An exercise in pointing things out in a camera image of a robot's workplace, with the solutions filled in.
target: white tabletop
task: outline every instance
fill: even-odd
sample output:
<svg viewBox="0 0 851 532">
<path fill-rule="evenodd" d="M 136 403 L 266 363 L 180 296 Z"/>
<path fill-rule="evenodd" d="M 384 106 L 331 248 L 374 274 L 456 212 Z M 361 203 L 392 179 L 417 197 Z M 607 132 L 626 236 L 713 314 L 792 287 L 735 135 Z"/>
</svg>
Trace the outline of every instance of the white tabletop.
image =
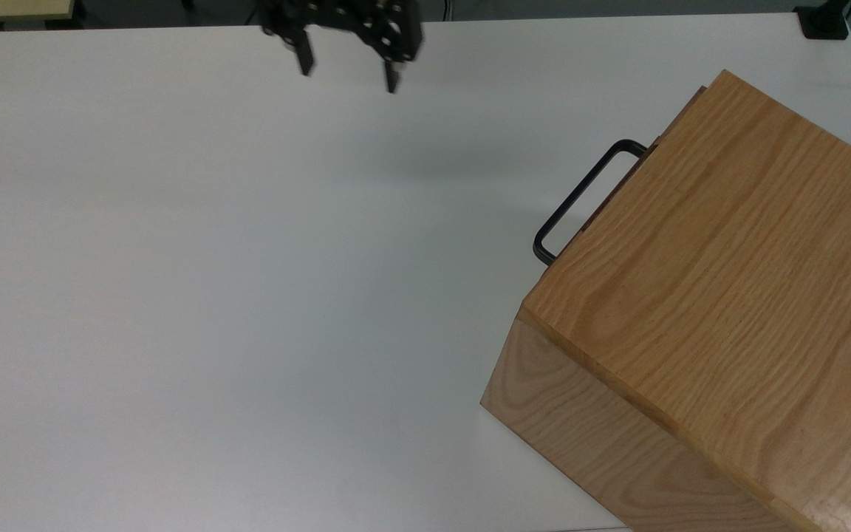
<svg viewBox="0 0 851 532">
<path fill-rule="evenodd" d="M 0 531 L 619 526 L 477 402 L 533 233 L 722 69 L 851 143 L 793 14 L 312 35 L 0 34 Z"/>
</svg>

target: black metal handle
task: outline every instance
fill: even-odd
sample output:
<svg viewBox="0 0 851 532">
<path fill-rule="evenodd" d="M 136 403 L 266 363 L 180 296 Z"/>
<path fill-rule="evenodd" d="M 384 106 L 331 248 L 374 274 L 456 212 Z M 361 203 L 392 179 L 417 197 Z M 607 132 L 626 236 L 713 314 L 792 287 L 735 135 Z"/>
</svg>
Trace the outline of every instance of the black metal handle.
<svg viewBox="0 0 851 532">
<path fill-rule="evenodd" d="M 621 151 L 625 151 L 627 154 L 641 157 L 642 154 L 645 154 L 646 149 L 647 148 L 639 144 L 639 142 L 629 140 L 628 138 L 615 142 L 615 144 L 612 145 L 612 148 L 610 148 L 609 151 L 602 156 L 600 161 L 598 161 L 597 164 L 590 169 L 584 179 L 580 181 L 580 185 L 577 185 L 577 188 L 574 188 L 573 192 L 570 192 L 570 195 L 564 199 L 564 202 L 560 203 L 557 210 L 555 210 L 553 214 L 550 215 L 550 218 L 544 222 L 544 226 L 537 232 L 537 236 L 534 236 L 534 256 L 537 256 L 537 259 L 540 259 L 541 262 L 547 264 L 547 266 L 553 264 L 554 260 L 557 259 L 557 256 L 544 248 L 544 238 L 546 238 L 546 236 L 550 233 L 550 230 L 557 225 L 557 222 L 560 222 L 560 218 L 564 218 L 564 215 L 567 214 L 567 211 L 570 210 L 573 203 L 576 202 L 577 199 L 580 199 L 582 193 L 587 190 L 587 186 L 593 183 L 593 180 L 600 175 L 602 169 L 606 168 L 606 165 L 612 161 L 612 158 L 615 157 L 615 155 L 619 154 Z"/>
</svg>

